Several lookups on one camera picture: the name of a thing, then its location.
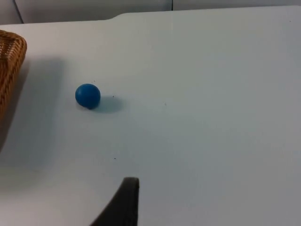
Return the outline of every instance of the white wall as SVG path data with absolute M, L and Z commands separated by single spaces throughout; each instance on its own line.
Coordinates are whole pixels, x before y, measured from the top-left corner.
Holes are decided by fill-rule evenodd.
M 16 0 L 25 23 L 104 20 L 126 12 L 171 10 L 172 0 Z
M 20 19 L 12 0 L 0 0 L 0 24 L 19 24 Z
M 174 0 L 174 10 L 301 5 L 301 0 Z

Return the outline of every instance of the ball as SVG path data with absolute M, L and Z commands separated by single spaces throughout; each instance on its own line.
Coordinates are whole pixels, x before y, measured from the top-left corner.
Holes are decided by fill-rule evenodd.
M 92 84 L 83 84 L 76 89 L 75 99 L 77 103 L 87 109 L 94 109 L 100 102 L 100 91 Z

